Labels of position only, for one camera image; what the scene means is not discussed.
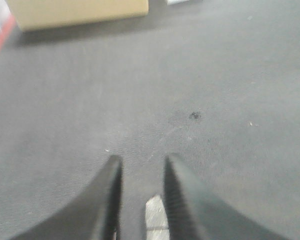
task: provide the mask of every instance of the floor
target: floor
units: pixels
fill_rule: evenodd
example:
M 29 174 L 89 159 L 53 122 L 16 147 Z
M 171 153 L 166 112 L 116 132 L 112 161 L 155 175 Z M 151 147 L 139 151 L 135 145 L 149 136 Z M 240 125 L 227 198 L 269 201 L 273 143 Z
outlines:
M 300 0 L 150 0 L 146 17 L 21 33 L 0 52 L 0 240 L 124 158 L 123 240 L 163 157 L 300 240 Z

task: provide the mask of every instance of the white object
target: white object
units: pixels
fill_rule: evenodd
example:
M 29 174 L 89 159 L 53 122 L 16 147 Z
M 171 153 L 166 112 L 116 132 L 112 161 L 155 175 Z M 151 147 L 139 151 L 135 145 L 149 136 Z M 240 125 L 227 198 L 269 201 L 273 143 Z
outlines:
M 166 0 L 166 3 L 168 5 L 172 5 L 172 4 L 178 4 L 178 3 L 182 3 L 182 2 L 186 2 L 186 1 L 189 1 L 189 0 Z

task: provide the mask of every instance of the stain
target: stain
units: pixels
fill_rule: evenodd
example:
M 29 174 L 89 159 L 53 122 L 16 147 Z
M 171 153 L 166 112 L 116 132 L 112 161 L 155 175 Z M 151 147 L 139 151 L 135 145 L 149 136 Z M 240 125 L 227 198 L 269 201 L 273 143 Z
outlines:
M 189 119 L 191 120 L 199 120 L 201 119 L 201 112 L 199 111 L 194 111 L 190 114 Z

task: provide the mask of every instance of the black object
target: black object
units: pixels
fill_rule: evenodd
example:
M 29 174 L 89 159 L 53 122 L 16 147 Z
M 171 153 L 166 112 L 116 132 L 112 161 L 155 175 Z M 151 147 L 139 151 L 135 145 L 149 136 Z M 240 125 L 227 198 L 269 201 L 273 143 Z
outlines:
M 67 206 L 11 240 L 119 240 L 122 159 L 113 155 Z M 164 205 L 171 240 L 288 240 L 207 190 L 180 156 L 165 159 Z
M 121 188 L 122 159 L 114 155 L 67 206 L 11 240 L 119 239 Z
M 206 189 L 177 154 L 165 159 L 164 200 L 171 240 L 288 240 Z

